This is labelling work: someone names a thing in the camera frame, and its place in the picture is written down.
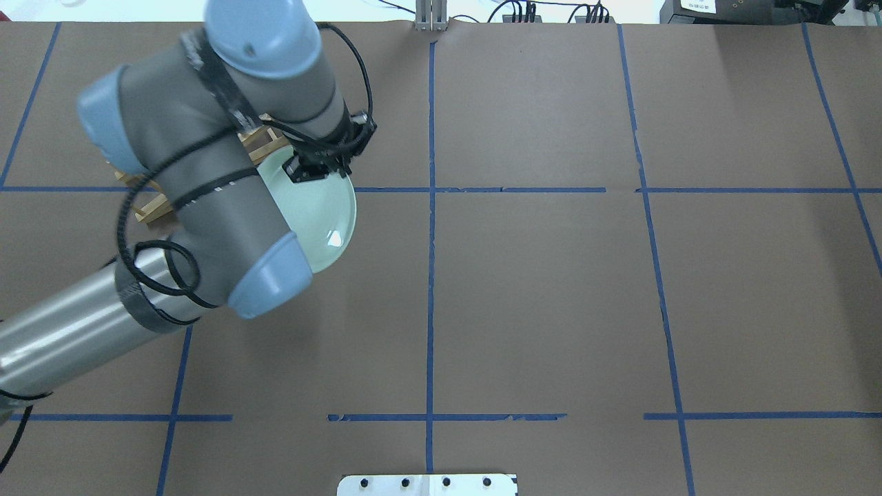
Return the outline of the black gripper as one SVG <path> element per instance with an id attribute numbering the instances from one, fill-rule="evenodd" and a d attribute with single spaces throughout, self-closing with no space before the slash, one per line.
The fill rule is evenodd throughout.
<path id="1" fill-rule="evenodd" d="M 367 147 L 378 125 L 371 111 L 350 115 L 338 138 L 312 138 L 287 126 L 293 156 L 284 161 L 284 173 L 292 183 L 308 183 L 351 173 L 351 161 Z"/>

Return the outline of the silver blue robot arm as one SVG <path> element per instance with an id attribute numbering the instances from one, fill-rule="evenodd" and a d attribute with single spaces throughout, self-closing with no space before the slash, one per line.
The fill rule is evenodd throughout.
<path id="1" fill-rule="evenodd" d="M 2 323 L 2 413 L 218 307 L 255 318 L 311 284 L 307 255 L 240 135 L 291 141 L 290 185 L 351 173 L 377 129 L 352 114 L 302 1 L 209 1 L 198 28 L 122 65 L 76 103 L 92 144 L 139 176 L 116 218 L 117 255 Z"/>

